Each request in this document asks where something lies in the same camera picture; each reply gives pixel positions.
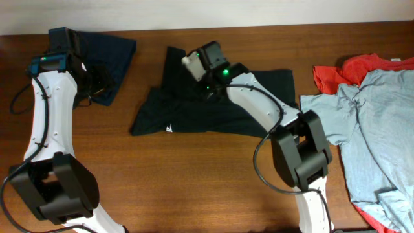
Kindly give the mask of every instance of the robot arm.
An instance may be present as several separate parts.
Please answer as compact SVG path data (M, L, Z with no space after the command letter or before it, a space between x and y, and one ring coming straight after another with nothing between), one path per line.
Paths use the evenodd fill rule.
M72 146L72 109L86 96L109 87L105 82L109 79L102 76L105 73L86 71L75 31L53 29L49 38L49 53L33 58L28 70L37 80L32 81L34 123L25 160L38 149L45 124L47 137L44 147L10 183L38 220L66 227L83 225L99 233L127 232L100 205L98 183L75 159Z
M230 65L217 42L196 49L182 62L200 85L220 90L270 132L275 169L294 191L319 190L325 198L327 165L332 155L315 113L300 113L267 91L246 67L239 63ZM296 143L297 137L305 137L305 140ZM331 223L318 193L296 195L296 201L303 233L329 232Z

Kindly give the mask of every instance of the garment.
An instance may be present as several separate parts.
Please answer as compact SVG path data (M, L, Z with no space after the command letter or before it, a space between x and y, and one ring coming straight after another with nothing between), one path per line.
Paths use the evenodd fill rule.
M386 228L414 232L414 71L375 70L360 87L302 96L339 145L351 202Z
M216 131L264 137L266 131L243 108L206 93L181 64L182 49L168 47L161 88L152 88L141 106L132 135L158 131ZM257 80L284 103L295 107L291 70L252 71Z
M80 32L81 51L86 54L85 66L105 65L115 81L115 86L92 100L98 104L109 106L125 78L136 51L136 41L95 32Z
M382 69L401 71L414 69L414 58L404 61L388 61L376 54L361 55L348 59L342 68L315 66L313 76L318 89L325 94L335 94L341 83L361 85L368 72Z

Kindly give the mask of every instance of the dark blue fabric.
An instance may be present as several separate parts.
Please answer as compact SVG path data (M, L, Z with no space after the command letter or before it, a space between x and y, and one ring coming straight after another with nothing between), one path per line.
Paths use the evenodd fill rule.
M136 51L136 41L95 32L80 34L82 54L86 54L86 68L91 65L105 65L116 83L113 89L92 98L98 104L109 106L115 99L131 64Z

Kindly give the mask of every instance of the cable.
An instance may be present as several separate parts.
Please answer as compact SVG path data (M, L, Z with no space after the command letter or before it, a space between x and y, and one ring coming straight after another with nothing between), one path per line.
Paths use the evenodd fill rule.
M286 191L286 190L282 190L276 186L274 186L273 184L271 184L270 182L268 182L263 175L261 174L260 170L259 170L259 166L257 165L257 155L259 154L259 150L260 147L266 142L266 140L270 137L271 132L273 132L281 123L281 121L283 120L283 115L284 115L284 110L283 108L280 106L279 102L270 94L268 94L266 91L259 89L257 87L254 86L249 86L249 85L243 85L243 84L230 84L230 85L225 85L225 87L242 87L242 88L247 88L247 89L252 89L255 91L260 92L261 94L265 95L266 97L268 97L269 99L271 99L271 101L273 101L273 103L276 104L276 106L279 109L279 119L276 122L276 124L272 127L271 130L269 130L269 132L266 134L266 136L264 136L261 141L259 142L259 144L256 146L256 149L254 150L254 154L253 154L253 165L254 165L254 170L256 171L257 176L264 182L265 185L267 185L269 188L271 188L272 190L281 193L281 194L285 194L285 195L301 195L301 194L307 194L309 192L316 192L320 199L322 200L322 203L325 207L326 210L326 214L327 214L327 219L328 219L328 223L329 223L329 232L332 232L332 225L331 225L331 216L329 214L329 209L328 209L328 204L322 194L322 191L317 190L317 189L309 189L307 191Z
M48 96L46 94L45 88L43 87L43 85L41 84L39 79L37 77L32 77L32 78L38 84L38 86L41 90L43 101L45 103L45 127L43 129L43 135L42 135L41 141L38 144L38 148L35 150L35 152L33 152L33 154L31 156L27 157L27 159L25 159L10 175L8 175L4 179L4 181L1 185L1 188L0 188L0 205L1 205L1 209L5 213L5 216L7 217L9 222L14 227L16 227L19 231L24 232L24 233L58 233L58 232L64 232L66 230L72 230L72 229L75 229L75 228L83 229L83 230L86 230L90 233L96 233L96 232L94 232L93 230L87 228L84 225L74 225L74 226L71 226L71 227L63 227L63 228L60 228L60 229L57 229L57 230L50 230L50 231L46 231L46 232L32 232L32 231L29 231L29 230L23 228L19 223L17 223L14 220L14 218L12 217L12 215L10 214L10 212L8 211L8 209L7 209L7 206L6 206L6 203L5 203L5 197L4 197L4 192L5 192L7 182L10 181L11 178L13 178L23 168L25 168L27 166L27 164L29 164L30 161L32 159L34 159L39 154L39 152L45 146L45 142L46 142L46 138L47 138L47 131L49 130L49 102L48 102Z
M20 115L20 114L23 114L23 113L28 113L28 112L30 112L30 110L32 110L32 108L33 108L33 106L34 106L34 103L32 103L32 105L30 106L30 107L27 107L26 109L24 109L24 110L21 110L21 111L14 111L14 104L16 103L16 100L20 97L20 95L22 94L22 93L24 93L30 86L31 86L32 84L31 83L29 83L29 84L27 84L26 86L24 86L24 88L22 88L14 97L13 97L13 100L11 101L11 103L10 103L10 113L12 113L13 115Z

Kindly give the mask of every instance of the brown table surface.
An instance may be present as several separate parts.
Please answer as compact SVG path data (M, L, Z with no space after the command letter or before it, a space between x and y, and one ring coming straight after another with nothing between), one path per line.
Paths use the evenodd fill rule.
M252 167L258 138L224 133L129 134L151 87L161 83L168 45L186 50L221 42L225 56L252 70L289 68L296 94L318 94L313 65L341 65L344 59L377 53L385 59L413 55L414 22L294 25L197 30L109 32L136 39L138 48L118 96L110 107L93 104L73 112L73 146L78 160L100 185L100 202L130 232L248 232L297 227L293 197L266 187ZM22 161L32 113L8 112L13 96L28 83L31 57L48 45L47 35L0 37L0 176ZM24 94L17 107L32 101ZM327 198L338 229L367 228L349 202L338 148L331 146ZM273 183L286 188L272 167L265 144L259 165ZM56 228L37 221L8 185L6 203L32 230ZM0 231L17 232L0 214Z

